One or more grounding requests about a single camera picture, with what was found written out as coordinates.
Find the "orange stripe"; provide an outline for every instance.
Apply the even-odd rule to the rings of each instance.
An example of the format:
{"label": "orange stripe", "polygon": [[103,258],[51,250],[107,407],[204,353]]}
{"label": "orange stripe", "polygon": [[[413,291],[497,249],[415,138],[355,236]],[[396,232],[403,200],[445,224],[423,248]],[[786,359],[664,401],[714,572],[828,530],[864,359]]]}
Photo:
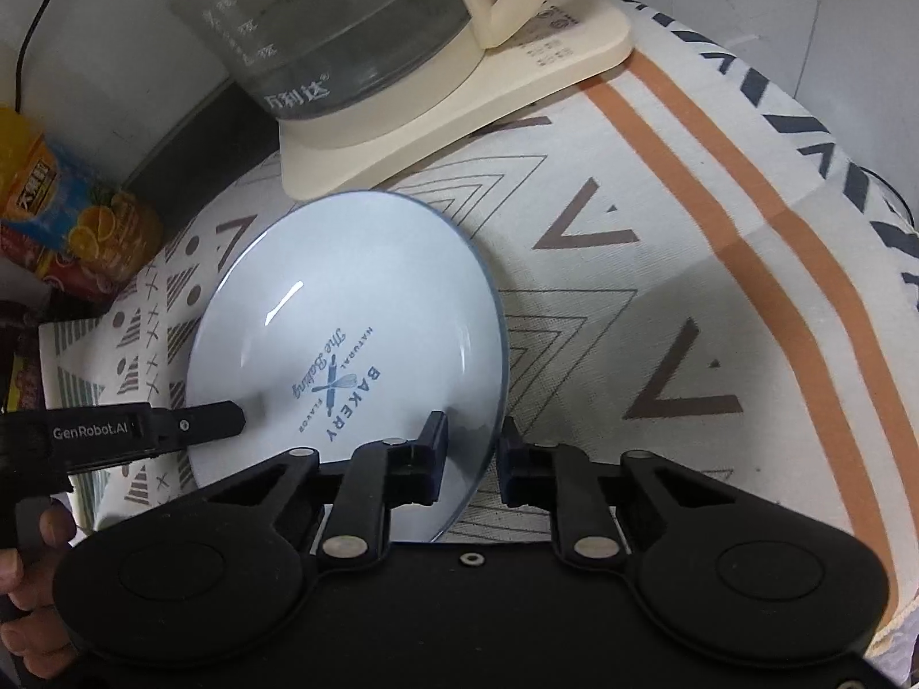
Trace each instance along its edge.
{"label": "orange stripe", "polygon": [[913,528],[919,536],[919,444],[858,290],[824,241],[787,207],[760,170],[662,69],[644,54],[636,54],[631,71],[731,174],[833,305],[852,342],[868,395],[887,435],[913,515]]}
{"label": "orange stripe", "polygon": [[817,340],[778,280],[741,237],[718,200],[654,129],[599,77],[585,80],[580,87],[696,221],[712,251],[732,273],[789,361],[839,487],[852,530],[876,552],[890,575],[888,614],[882,622],[886,623],[890,610],[898,603],[898,595],[881,506]]}

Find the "bakery logo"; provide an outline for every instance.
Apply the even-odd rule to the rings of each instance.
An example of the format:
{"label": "bakery logo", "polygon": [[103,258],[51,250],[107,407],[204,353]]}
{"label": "bakery logo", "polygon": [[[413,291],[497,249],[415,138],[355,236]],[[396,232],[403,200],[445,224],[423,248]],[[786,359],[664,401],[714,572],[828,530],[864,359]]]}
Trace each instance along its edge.
{"label": "bakery logo", "polygon": [[320,409],[325,407],[325,416],[332,420],[325,432],[329,441],[333,442],[339,431],[345,429],[348,420],[360,411],[366,396],[380,378],[376,365],[356,370],[356,363],[360,362],[357,354],[372,334],[373,328],[366,328],[351,349],[345,347],[347,351],[344,351],[341,347],[346,344],[347,334],[337,328],[300,383],[293,384],[291,389],[297,400],[315,395],[309,412],[300,423],[300,432],[305,432],[314,419],[322,415]]}
{"label": "bakery logo", "polygon": [[72,440],[74,438],[100,437],[101,435],[122,435],[127,433],[128,423],[78,424],[64,429],[55,427],[52,435],[55,440]]}

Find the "triangle pattern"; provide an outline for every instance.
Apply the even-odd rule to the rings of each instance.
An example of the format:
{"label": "triangle pattern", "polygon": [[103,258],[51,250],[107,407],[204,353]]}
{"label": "triangle pattern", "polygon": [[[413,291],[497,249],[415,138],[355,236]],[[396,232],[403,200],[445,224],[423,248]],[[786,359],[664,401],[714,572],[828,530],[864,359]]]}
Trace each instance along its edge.
{"label": "triangle pattern", "polygon": [[550,225],[549,229],[543,233],[533,250],[545,249],[588,249],[594,246],[614,246],[619,243],[636,243],[638,236],[634,230],[607,230],[602,233],[585,233],[575,235],[567,233],[569,227],[577,218],[582,209],[594,197],[599,184],[589,178],[585,181],[581,189],[574,195],[573,199],[568,202],[562,213]]}
{"label": "triangle pattern", "polygon": [[167,329],[167,362],[172,363],[176,359],[178,351],[188,342],[195,329],[198,327],[201,319],[191,319],[190,322],[183,322],[176,326],[170,326]]}
{"label": "triangle pattern", "polygon": [[121,386],[118,387],[117,395],[122,396],[124,394],[130,393],[130,391],[136,391],[140,385],[141,371],[139,368],[140,356],[137,355],[133,360],[130,361],[128,365],[128,370],[124,374],[124,380],[121,381]]}
{"label": "triangle pattern", "polygon": [[141,310],[138,308],[134,315],[130,317],[130,322],[128,327],[124,330],[124,333],[121,335],[121,340],[118,341],[118,347],[127,347],[128,345],[133,345],[135,342],[141,340]]}
{"label": "triangle pattern", "polygon": [[74,342],[79,342],[102,322],[98,319],[82,319],[79,322],[56,322],[54,324],[54,354],[61,354]]}
{"label": "triangle pattern", "polygon": [[134,478],[130,481],[130,487],[128,488],[128,494],[124,496],[124,499],[127,502],[136,502],[139,505],[149,505],[150,504],[150,488],[147,483],[147,465],[144,464],[141,466],[141,470],[138,471]]}
{"label": "triangle pattern", "polygon": [[75,376],[58,366],[58,388],[61,390],[61,406],[94,407],[106,389],[99,383]]}
{"label": "triangle pattern", "polygon": [[527,347],[515,347],[513,345],[507,348],[507,362],[510,363],[511,374],[520,362],[520,359],[527,353]]}
{"label": "triangle pattern", "polygon": [[191,459],[187,451],[179,451],[178,457],[178,489],[185,492],[187,490],[196,490],[198,483],[195,481],[195,473],[191,468]]}
{"label": "triangle pattern", "polygon": [[[503,290],[508,339],[516,353],[507,412],[524,435],[593,351],[636,290]],[[536,442],[539,433],[527,435]]]}
{"label": "triangle pattern", "polygon": [[437,210],[441,215],[447,215],[449,218],[450,207],[453,206],[453,203],[456,202],[456,199],[434,199],[427,202],[429,206],[432,206]]}
{"label": "triangle pattern", "polygon": [[723,51],[706,51],[703,52],[701,56],[705,59],[720,59],[721,63],[718,66],[718,72],[723,75],[728,74],[728,68],[731,66],[734,59],[737,59],[733,54],[728,54]]}
{"label": "triangle pattern", "polygon": [[624,420],[649,420],[668,417],[700,417],[712,414],[740,414],[740,400],[733,394],[721,396],[663,397],[667,384],[686,360],[700,331],[687,319],[651,377],[627,409]]}
{"label": "triangle pattern", "polygon": [[182,409],[185,406],[185,381],[169,384],[169,408]]}
{"label": "triangle pattern", "polygon": [[826,178],[827,173],[830,172],[830,163],[833,161],[833,153],[835,151],[836,145],[833,142],[821,142],[819,145],[809,145],[798,150],[798,152],[805,157],[814,155],[820,159],[820,165],[817,169],[824,178]]}
{"label": "triangle pattern", "polygon": [[182,290],[185,289],[185,285],[194,276],[197,268],[198,264],[195,264],[167,278],[167,310],[172,310],[173,303],[182,294]]}
{"label": "triangle pattern", "polygon": [[412,173],[392,190],[432,206],[453,199],[445,214],[472,238],[545,159],[545,155],[520,155],[456,160]]}

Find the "metal screw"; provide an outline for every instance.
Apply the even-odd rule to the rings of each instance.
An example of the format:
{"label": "metal screw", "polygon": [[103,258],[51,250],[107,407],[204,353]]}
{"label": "metal screw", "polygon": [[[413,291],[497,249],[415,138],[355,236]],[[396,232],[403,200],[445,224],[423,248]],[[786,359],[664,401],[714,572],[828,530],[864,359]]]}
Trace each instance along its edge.
{"label": "metal screw", "polygon": [[323,552],[335,559],[355,559],[367,549],[366,541],[360,536],[332,536],[323,541]]}
{"label": "metal screw", "polygon": [[587,559],[609,559],[619,554],[619,544],[605,536],[585,536],[574,544],[574,551]]}
{"label": "metal screw", "polygon": [[466,552],[465,554],[460,554],[459,563],[466,565],[466,567],[481,567],[485,564],[485,557],[478,552]]}

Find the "table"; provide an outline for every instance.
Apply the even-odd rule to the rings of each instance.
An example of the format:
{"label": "table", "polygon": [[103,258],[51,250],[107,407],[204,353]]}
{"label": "table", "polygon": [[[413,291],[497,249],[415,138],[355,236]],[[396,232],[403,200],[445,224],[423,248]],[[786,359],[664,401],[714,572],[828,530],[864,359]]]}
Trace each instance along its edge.
{"label": "table", "polygon": [[[919,618],[919,238],[801,105],[620,1],[637,43],[626,65],[386,186],[435,206],[486,260],[528,440],[605,461],[650,449],[853,532],[890,575],[871,655],[902,680]],[[49,406],[182,405],[219,278],[294,207],[279,173],[273,155],[233,183],[106,316],[43,327]],[[100,472],[80,481],[81,524],[194,484],[185,455]],[[548,526],[501,509],[492,470],[446,538]]]}

